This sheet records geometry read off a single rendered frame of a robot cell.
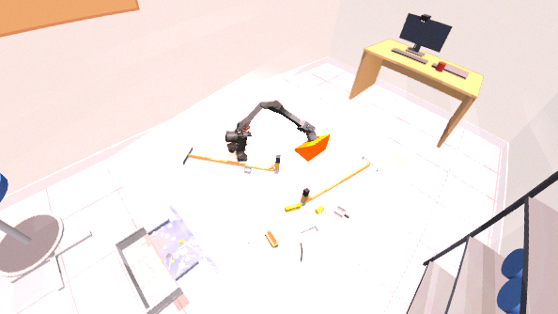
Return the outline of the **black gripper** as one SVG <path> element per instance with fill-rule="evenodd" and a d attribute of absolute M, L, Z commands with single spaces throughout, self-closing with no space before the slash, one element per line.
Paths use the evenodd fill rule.
<path fill-rule="evenodd" d="M 248 157 L 247 154 L 245 154 L 245 146 L 247 146 L 247 143 L 245 144 L 241 144 L 237 141 L 237 145 L 238 145 L 238 152 L 235 152 L 236 156 L 237 156 L 237 162 L 247 162 L 248 161 Z"/>

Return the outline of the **yellow rectangular bar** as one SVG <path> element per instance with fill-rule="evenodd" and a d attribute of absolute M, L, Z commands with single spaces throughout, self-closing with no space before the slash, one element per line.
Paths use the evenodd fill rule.
<path fill-rule="evenodd" d="M 286 206 L 286 207 L 285 207 L 285 212 L 286 212 L 286 213 L 287 213 L 287 212 L 293 212 L 293 211 L 299 210 L 301 207 L 302 207 L 302 204 L 301 204 L 301 203 L 297 203 L 297 204 L 293 204 L 293 205 L 290 205 L 290 206 Z"/>

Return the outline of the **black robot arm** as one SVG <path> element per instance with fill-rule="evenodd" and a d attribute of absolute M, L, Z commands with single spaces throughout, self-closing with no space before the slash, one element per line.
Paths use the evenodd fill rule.
<path fill-rule="evenodd" d="M 245 144 L 247 142 L 248 136 L 252 136 L 249 131 L 241 132 L 248 128 L 252 119 L 261 111 L 261 109 L 269 109 L 274 113 L 278 113 L 283 117 L 287 118 L 291 122 L 297 125 L 297 130 L 300 132 L 306 133 L 308 138 L 307 142 L 314 141 L 319 138 L 316 134 L 316 126 L 312 125 L 310 122 L 306 120 L 302 120 L 294 116 L 292 113 L 287 111 L 284 106 L 277 100 L 274 101 L 267 101 L 267 102 L 259 102 L 257 106 L 242 120 L 240 120 L 236 124 L 236 129 L 234 131 L 226 131 L 225 134 L 225 142 L 227 151 L 229 153 L 234 153 L 235 151 L 238 152 L 238 145 L 237 141 L 241 144 Z M 239 133 L 238 133 L 239 132 Z"/>

